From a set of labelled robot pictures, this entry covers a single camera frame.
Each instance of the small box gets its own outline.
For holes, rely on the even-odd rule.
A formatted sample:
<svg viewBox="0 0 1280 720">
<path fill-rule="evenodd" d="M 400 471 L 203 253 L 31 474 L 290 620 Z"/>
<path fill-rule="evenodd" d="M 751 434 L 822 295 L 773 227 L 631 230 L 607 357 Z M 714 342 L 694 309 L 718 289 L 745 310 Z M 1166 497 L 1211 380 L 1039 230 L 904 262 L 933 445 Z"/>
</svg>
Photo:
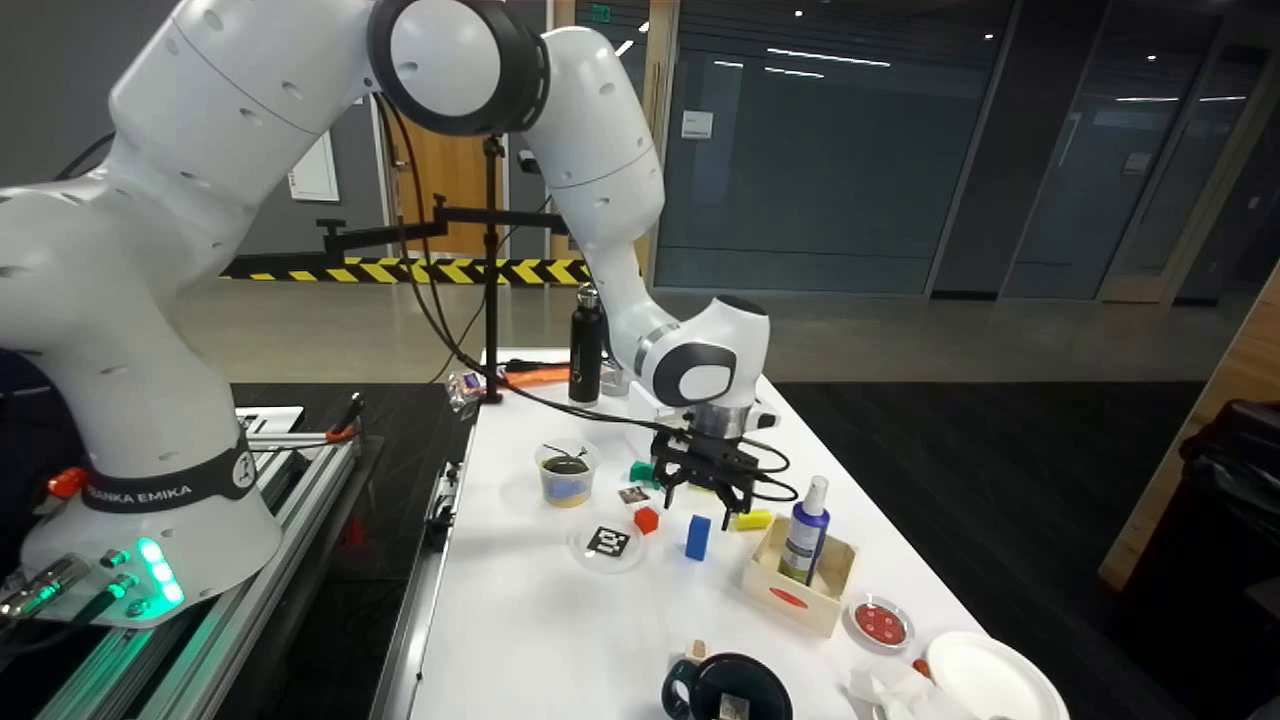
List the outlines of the small box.
<svg viewBox="0 0 1280 720">
<path fill-rule="evenodd" d="M 790 531 L 791 531 L 791 519 L 778 514 L 773 527 L 763 531 L 762 546 L 747 558 L 745 589 L 762 602 L 803 623 L 810 630 L 834 635 L 857 550 L 852 550 L 852 544 L 828 536 L 823 550 L 815 554 L 812 583 L 801 583 L 781 572 Z"/>
</svg>

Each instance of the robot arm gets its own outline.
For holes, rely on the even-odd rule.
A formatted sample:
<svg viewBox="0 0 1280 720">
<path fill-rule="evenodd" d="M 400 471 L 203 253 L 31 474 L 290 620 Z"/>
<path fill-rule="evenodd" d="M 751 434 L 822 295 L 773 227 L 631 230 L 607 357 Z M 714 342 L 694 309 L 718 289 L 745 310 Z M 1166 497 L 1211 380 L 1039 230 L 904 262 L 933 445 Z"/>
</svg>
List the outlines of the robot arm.
<svg viewBox="0 0 1280 720">
<path fill-rule="evenodd" d="M 428 127 L 523 130 L 620 358 L 657 401 L 698 408 L 704 431 L 741 434 L 769 321 L 718 299 L 680 322 L 644 290 L 631 238 L 662 216 L 662 162 L 596 33 L 538 39 L 483 0 L 183 0 L 111 86 L 109 160 L 68 184 L 0 190 L 0 347 L 61 389 L 93 464 L 19 558 L 31 577 L 65 554 L 126 554 L 116 572 L 137 577 L 137 554 L 168 558 L 163 583 L 102 623 L 159 623 L 235 589 L 280 544 L 232 393 L 163 309 L 235 256 L 369 66 Z"/>
<path fill-rule="evenodd" d="M 662 160 L 631 78 L 605 34 L 551 27 L 541 39 L 489 5 L 415 0 L 374 15 L 374 71 L 436 130 L 523 130 L 579 243 L 614 326 L 614 353 L 698 431 L 741 434 L 769 353 L 769 316 L 714 299 L 672 321 L 644 289 L 631 243 L 665 208 Z"/>
</svg>

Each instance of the cup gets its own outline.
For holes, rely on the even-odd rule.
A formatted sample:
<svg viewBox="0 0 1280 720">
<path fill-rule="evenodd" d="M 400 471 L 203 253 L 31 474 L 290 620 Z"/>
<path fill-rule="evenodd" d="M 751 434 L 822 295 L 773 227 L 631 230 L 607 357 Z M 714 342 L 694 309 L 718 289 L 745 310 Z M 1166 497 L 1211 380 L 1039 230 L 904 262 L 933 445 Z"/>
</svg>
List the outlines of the cup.
<svg viewBox="0 0 1280 720">
<path fill-rule="evenodd" d="M 543 445 L 538 451 L 538 471 L 543 479 L 543 501 L 551 507 L 575 507 L 592 497 L 592 451 L 583 445 Z"/>
</svg>

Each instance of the small bottle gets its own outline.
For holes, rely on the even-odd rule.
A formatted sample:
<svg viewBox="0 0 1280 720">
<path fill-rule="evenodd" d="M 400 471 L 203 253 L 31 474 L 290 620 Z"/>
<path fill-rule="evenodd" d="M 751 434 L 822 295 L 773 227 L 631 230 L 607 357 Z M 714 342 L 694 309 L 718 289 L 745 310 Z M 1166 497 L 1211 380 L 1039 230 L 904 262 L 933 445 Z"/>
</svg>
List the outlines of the small bottle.
<svg viewBox="0 0 1280 720">
<path fill-rule="evenodd" d="M 592 404 L 599 396 L 605 310 L 592 282 L 575 290 L 568 322 L 568 401 Z"/>
<path fill-rule="evenodd" d="M 834 525 L 828 479 L 815 474 L 810 485 L 803 502 L 791 507 L 791 531 L 790 531 L 790 546 L 785 546 L 785 563 L 781 563 L 785 577 L 812 583 L 815 558 L 828 538 L 828 525 Z"/>
</svg>

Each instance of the table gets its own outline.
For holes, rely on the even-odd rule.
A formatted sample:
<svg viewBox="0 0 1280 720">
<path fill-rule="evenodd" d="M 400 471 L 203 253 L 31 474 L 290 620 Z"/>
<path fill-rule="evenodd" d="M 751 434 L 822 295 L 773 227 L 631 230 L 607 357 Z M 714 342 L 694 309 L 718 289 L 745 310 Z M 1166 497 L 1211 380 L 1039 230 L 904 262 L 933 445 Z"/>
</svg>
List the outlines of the table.
<svg viewBox="0 0 1280 720">
<path fill-rule="evenodd" d="M 630 401 L 599 401 L 596 408 L 657 411 L 636 389 Z M 769 380 L 762 384 L 762 408 L 778 415 L 778 428 L 762 428 L 751 439 L 791 454 L 785 479 L 801 490 L 812 474 L 834 479 L 828 531 L 857 546 L 845 600 L 868 593 L 901 602 L 918 623 L 920 646 L 952 628 L 982 630 Z M 589 507 L 543 502 L 538 451 L 548 439 L 579 439 L 596 451 Z M 704 563 L 686 558 L 688 514 L 721 519 L 721 502 L 710 490 L 677 490 L 677 507 L 644 538 L 636 569 L 583 563 L 579 536 L 596 519 L 626 510 L 616 488 L 630 485 L 630 464 L 648 454 L 648 439 L 651 431 L 644 428 L 589 424 L 520 396 L 481 408 L 442 583 L 404 606 L 415 628 L 404 653 L 419 656 L 412 660 L 408 717 L 662 720 L 662 680 L 694 641 L 704 641 L 710 653 L 763 660 L 790 685 L 803 720 L 852 717 L 845 694 L 852 670 L 908 677 L 911 653 L 875 656 L 840 623 L 834 635 L 810 635 L 751 600 L 741 577 L 762 531 L 718 531 Z"/>
</svg>

